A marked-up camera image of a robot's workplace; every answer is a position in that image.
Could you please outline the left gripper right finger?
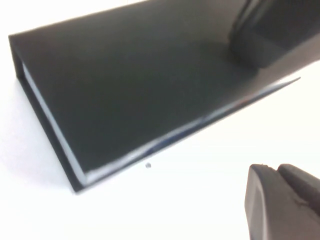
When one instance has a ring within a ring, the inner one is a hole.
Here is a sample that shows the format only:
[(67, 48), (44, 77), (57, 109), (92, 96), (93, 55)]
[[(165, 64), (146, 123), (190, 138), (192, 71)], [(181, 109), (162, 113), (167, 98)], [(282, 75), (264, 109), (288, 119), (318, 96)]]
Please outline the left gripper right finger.
[(318, 240), (320, 180), (291, 164), (252, 164), (244, 201), (251, 240)]

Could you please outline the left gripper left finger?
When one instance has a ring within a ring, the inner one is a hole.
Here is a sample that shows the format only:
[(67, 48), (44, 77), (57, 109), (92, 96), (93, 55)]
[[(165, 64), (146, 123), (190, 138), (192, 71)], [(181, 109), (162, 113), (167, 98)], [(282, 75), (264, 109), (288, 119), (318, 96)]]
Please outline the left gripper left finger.
[(266, 68), (320, 33), (318, 0), (247, 0), (237, 15), (229, 48), (254, 68)]

